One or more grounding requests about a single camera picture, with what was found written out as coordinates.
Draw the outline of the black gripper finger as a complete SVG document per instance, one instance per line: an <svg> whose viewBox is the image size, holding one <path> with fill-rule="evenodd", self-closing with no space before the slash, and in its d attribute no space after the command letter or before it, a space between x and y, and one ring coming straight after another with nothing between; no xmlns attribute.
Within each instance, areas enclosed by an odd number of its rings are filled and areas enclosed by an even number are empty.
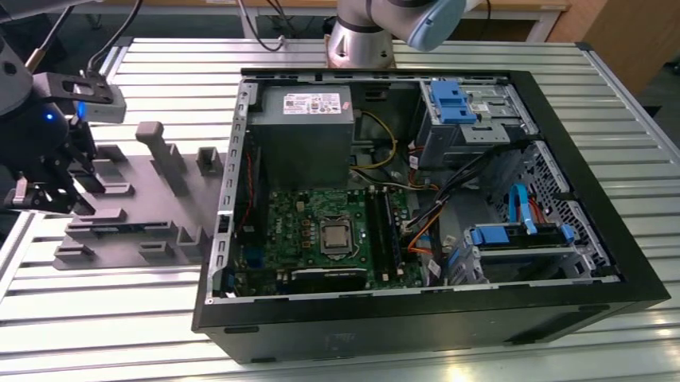
<svg viewBox="0 0 680 382"><path fill-rule="evenodd" d="M70 158L69 172L74 177L94 177L92 161L96 158L96 145L89 124L77 115L69 117L68 124L66 152Z"/></svg>
<svg viewBox="0 0 680 382"><path fill-rule="evenodd" d="M69 176L58 176L53 182L27 181L22 207L42 212L90 215L90 204L76 191Z"/></svg>

